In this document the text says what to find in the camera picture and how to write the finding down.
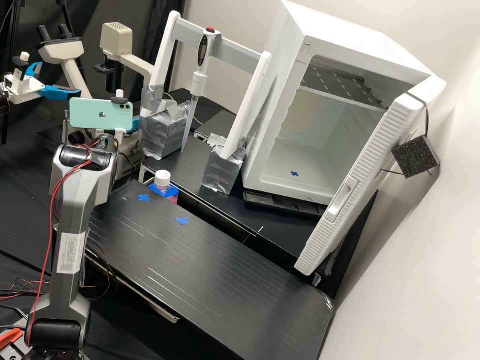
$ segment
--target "wire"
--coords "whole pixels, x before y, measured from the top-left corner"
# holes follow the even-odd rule
[[[95,140],[94,142],[92,142],[92,143],[90,144],[90,147],[91,147],[91,148],[95,147],[96,145],[100,144],[100,141],[101,141],[100,139]]]
[[[23,326],[14,326],[14,325],[2,325],[2,326],[0,326],[0,330],[14,330],[14,329],[20,329],[22,331],[27,330]]]
[[[97,246],[93,243],[90,243],[88,245],[88,247],[90,248],[90,250],[92,250],[92,252],[97,256],[98,259],[103,260],[103,262],[104,262],[103,265],[105,267],[105,272],[106,272],[106,276],[107,276],[107,280],[108,280],[108,286],[107,286],[105,292],[102,295],[100,295],[99,297],[89,298],[89,300],[90,301],[97,301],[97,300],[100,300],[101,298],[103,298],[105,295],[107,295],[109,290],[110,290],[111,283],[113,283],[115,285],[115,289],[113,291],[113,294],[111,295],[111,296],[113,296],[118,290],[119,282],[117,280],[117,276],[115,275],[114,270],[109,265],[109,261],[107,260],[107,256],[105,255],[105,253],[102,251],[102,249],[99,246]]]
[[[203,125],[203,124],[204,124],[203,122],[198,121],[195,116],[193,117],[193,120],[195,120],[195,121],[196,121],[197,123],[199,123],[200,125]]]
[[[129,157],[127,155],[125,155],[123,152],[119,152],[118,155],[122,155],[125,160],[127,161],[128,165],[130,165],[130,170],[133,171],[134,170],[134,166],[132,165],[132,162],[130,161]]]
[[[18,307],[0,304],[0,308],[15,310],[15,311],[16,311],[22,318],[24,318],[25,320],[28,320],[28,319],[29,319],[29,317],[27,316],[27,314],[24,313],[24,312],[23,312],[21,309],[19,309]]]
[[[85,144],[75,144],[74,146],[77,147],[77,148],[86,149],[89,154],[92,153],[92,149],[91,149],[90,147],[88,147],[87,145],[85,145]]]
[[[396,175],[403,175],[401,172],[396,172],[396,171],[391,171],[391,170],[386,170],[386,169],[380,169],[380,171],[384,171],[386,173],[391,173],[391,174],[396,174]]]
[[[49,285],[51,284],[51,282],[48,282],[48,281],[44,281],[43,283],[44,283],[44,284],[49,284]],[[31,285],[31,286],[33,287],[33,289],[35,289],[35,286],[33,286],[32,284],[40,284],[40,281],[29,281],[29,282],[27,282],[25,285],[23,285],[22,290],[25,289],[25,287],[26,287],[27,285]]]
[[[1,26],[0,26],[0,34],[2,34],[2,31],[3,31],[4,26],[5,26],[5,22],[7,21],[7,18],[9,17],[10,12],[11,12],[12,9],[14,8],[14,4],[15,4],[15,0],[13,0],[13,1],[11,2],[11,5],[10,5],[10,7],[8,8],[7,12],[6,12],[5,17],[3,18],[3,21],[2,21]]]
[[[14,298],[18,298],[19,296],[22,296],[22,294],[16,294],[16,295],[12,295],[12,296],[1,296],[0,300],[14,299]]]
[[[6,100],[6,103],[8,104],[8,110],[3,114],[0,114],[0,116],[5,116],[12,110],[12,106],[10,105],[10,101],[8,99]]]
[[[173,96],[170,95],[168,92],[164,92],[163,94],[164,94],[164,95],[167,95],[167,96],[168,96],[170,99],[172,99],[173,101],[176,101],[176,100],[173,98]],[[193,117],[193,120],[195,120],[195,121],[196,121],[197,123],[199,123],[200,125],[203,125],[203,124],[204,124],[203,122],[198,121],[195,116]]]
[[[24,278],[22,278],[21,276],[18,276],[16,279],[15,279],[15,282],[13,283],[12,286],[10,286],[10,290],[12,290],[15,285],[18,285],[18,286],[21,286],[21,289],[24,290],[25,289],[25,285],[22,285],[20,283],[18,283],[18,280],[22,280],[24,283],[28,283],[27,280],[25,280]]]
[[[429,114],[429,107],[427,106],[427,103],[423,101],[421,98],[413,95],[410,92],[406,92],[407,95],[410,95],[412,98],[417,100],[418,102],[421,102],[423,106],[425,107],[425,137],[429,137],[429,126],[430,126],[430,114]]]
[[[176,101],[172,95],[170,95],[168,92],[164,92],[163,94],[167,95],[170,99],[172,99],[173,101]]]
[[[0,289],[0,293],[9,293],[8,295],[12,294],[36,294],[37,290],[16,290],[16,289]]]
[[[84,128],[83,130],[85,130],[85,134],[88,136],[88,138],[93,141],[94,137],[93,137],[92,133],[90,132],[90,130],[88,130],[87,128]]]
[[[48,239],[48,247],[46,249],[46,254],[45,254],[45,259],[43,261],[43,267],[41,269],[41,276],[40,276],[40,283],[38,285],[38,292],[36,294],[36,299],[35,303],[33,304],[33,311],[31,314],[31,321],[30,321],[30,331],[28,332],[28,341],[27,344],[30,346],[30,338],[32,336],[32,328],[34,326],[35,322],[35,313],[37,312],[37,304],[39,303],[40,299],[40,294],[42,291],[42,284],[44,283],[44,275],[45,275],[45,270],[47,269],[47,263],[49,261],[49,254],[50,254],[50,249],[52,247],[52,240],[53,240],[53,216],[54,216],[54,206],[55,206],[55,197],[57,196],[57,193],[59,192],[60,188],[64,184],[64,182],[76,171],[80,170],[81,168],[84,168],[85,166],[91,164],[92,162],[90,160],[85,161],[84,163],[81,163],[80,165],[77,165],[73,167],[71,170],[69,170],[64,177],[62,177],[58,183],[55,186],[55,189],[53,190],[53,194],[51,196],[51,201],[50,201],[50,212],[49,212],[49,228],[50,228],[50,234],[49,234],[49,239]]]

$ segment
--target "label sticker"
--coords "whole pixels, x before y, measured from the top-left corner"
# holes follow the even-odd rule
[[[76,274],[80,271],[85,248],[85,232],[61,234],[60,251],[56,272],[59,274]]]

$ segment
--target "orange object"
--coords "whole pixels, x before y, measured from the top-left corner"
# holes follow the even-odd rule
[[[13,329],[5,334],[0,335],[0,350],[6,348],[8,344],[16,342],[24,335],[24,332],[20,329]]]

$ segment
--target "pipette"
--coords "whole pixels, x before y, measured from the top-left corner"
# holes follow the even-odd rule
[[[209,26],[203,31],[203,36],[198,45],[198,69],[193,73],[193,80],[191,82],[191,103],[188,117],[186,119],[185,132],[181,140],[181,152],[184,152],[185,145],[189,138],[190,128],[192,127],[192,120],[195,115],[195,109],[199,102],[199,97],[203,96],[205,85],[207,84],[207,67],[209,65],[210,55],[212,53],[215,38],[221,33]]]

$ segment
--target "white cap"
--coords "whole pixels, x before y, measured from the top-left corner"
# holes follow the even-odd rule
[[[28,61],[30,59],[30,54],[28,52],[22,51],[20,54],[20,59],[23,61]]]
[[[167,170],[158,170],[155,173],[155,185],[163,188],[170,185],[170,172]]]

